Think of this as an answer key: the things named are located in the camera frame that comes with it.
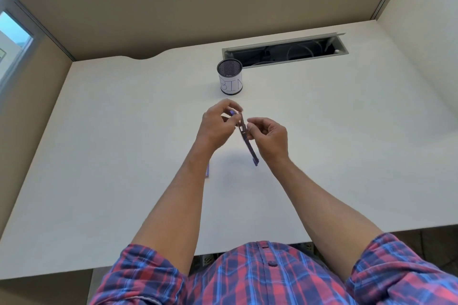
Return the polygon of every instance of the hand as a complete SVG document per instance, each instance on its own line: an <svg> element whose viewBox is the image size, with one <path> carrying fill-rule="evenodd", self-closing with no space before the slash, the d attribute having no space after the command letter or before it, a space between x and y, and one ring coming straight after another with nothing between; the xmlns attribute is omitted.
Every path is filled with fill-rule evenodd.
<svg viewBox="0 0 458 305"><path fill-rule="evenodd" d="M221 100L209 108L202 116L196 143L208 147L211 153L223 146L234 132L237 123L240 122L241 115L236 114L228 118L221 116L221 114L226 113L230 116L230 112L233 110L242 112L243 109L230 99Z"/></svg>
<svg viewBox="0 0 458 305"><path fill-rule="evenodd" d="M249 140L255 140L262 158L271 167L276 162L289 160L288 132L281 124L269 118L252 117L247 120Z"/></svg>

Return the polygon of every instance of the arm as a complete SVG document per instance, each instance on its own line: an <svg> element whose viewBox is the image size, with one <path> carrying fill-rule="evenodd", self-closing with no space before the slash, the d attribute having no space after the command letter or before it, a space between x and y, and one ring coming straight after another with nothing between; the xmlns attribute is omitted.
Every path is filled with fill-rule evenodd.
<svg viewBox="0 0 458 305"><path fill-rule="evenodd" d="M132 241L156 250L185 275L198 242L208 162L240 121L240 115L221 117L230 108L242 111L236 102L225 99L204 113L196 141L183 165Z"/></svg>
<svg viewBox="0 0 458 305"><path fill-rule="evenodd" d="M324 258L345 280L369 243L382 231L304 174L288 156L286 128L268 118L249 118L250 139L284 188L304 228Z"/></svg>

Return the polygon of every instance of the person's left hand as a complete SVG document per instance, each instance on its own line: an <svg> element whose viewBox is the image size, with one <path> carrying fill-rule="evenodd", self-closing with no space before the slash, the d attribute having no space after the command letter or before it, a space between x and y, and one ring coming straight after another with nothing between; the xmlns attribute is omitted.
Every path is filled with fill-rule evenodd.
<svg viewBox="0 0 458 305"><path fill-rule="evenodd" d="M241 120L240 114L233 115L230 118L221 116L222 113L230 116L231 110L242 112L243 109L231 99L221 100L209 108L202 116L196 143L200 146L208 147L211 153L223 146L234 132L237 123Z"/></svg>

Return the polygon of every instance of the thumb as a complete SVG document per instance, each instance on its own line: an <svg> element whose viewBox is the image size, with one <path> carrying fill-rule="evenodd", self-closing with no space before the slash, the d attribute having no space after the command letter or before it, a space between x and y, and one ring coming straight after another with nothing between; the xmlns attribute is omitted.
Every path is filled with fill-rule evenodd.
<svg viewBox="0 0 458 305"><path fill-rule="evenodd" d="M229 117L228 120L226 121L226 123L229 123L232 126L236 127L237 123L239 123L241 119L242 119L242 115L241 114L235 114L232 117Z"/></svg>
<svg viewBox="0 0 458 305"><path fill-rule="evenodd" d="M248 129L248 132L255 138L255 140L258 140L259 138L265 136L264 134L261 133L258 127L256 127L255 124L253 123L248 123L246 125L246 128Z"/></svg>

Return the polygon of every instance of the person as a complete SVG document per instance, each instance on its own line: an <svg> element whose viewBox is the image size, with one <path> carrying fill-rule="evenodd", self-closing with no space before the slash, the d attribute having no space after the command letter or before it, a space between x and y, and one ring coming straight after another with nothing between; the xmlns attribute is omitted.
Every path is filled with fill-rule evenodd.
<svg viewBox="0 0 458 305"><path fill-rule="evenodd" d="M291 246L260 241L188 276L207 165L240 121L240 114L222 116L232 109L242 111L225 99L204 113L175 178L91 304L458 304L457 278L318 186L289 158L286 128L260 117L248 119L249 139L330 269Z"/></svg>

